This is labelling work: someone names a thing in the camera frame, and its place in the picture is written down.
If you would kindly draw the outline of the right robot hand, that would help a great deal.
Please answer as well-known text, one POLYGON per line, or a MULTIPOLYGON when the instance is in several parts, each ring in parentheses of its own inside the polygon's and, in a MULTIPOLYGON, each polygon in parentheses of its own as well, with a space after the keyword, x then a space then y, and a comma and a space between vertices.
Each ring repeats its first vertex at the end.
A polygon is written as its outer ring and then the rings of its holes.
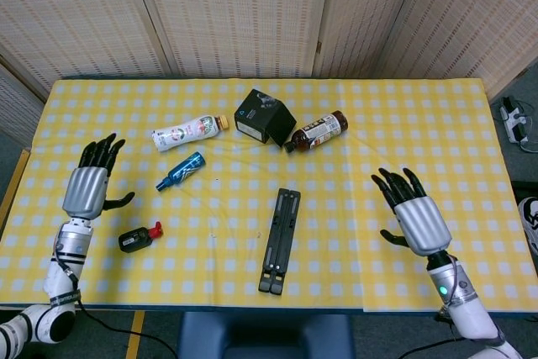
POLYGON ((420 180, 407 167, 404 179, 396 172, 379 168, 382 175, 371 175, 390 209, 402 235, 380 230, 381 236, 393 245, 409 248, 418 256, 431 256, 444 251, 451 242, 451 233, 435 201, 426 194, 420 180))

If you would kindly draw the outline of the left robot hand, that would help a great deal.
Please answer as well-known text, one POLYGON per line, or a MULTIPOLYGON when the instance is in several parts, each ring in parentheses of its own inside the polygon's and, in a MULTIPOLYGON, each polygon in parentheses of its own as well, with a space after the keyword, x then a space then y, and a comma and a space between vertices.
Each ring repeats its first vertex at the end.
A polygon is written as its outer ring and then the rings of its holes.
POLYGON ((131 202, 135 192, 120 199, 107 199, 108 182, 125 139, 116 134, 92 141, 82 151, 78 166, 72 172, 62 209, 71 218, 94 220, 102 211, 119 209, 131 202))

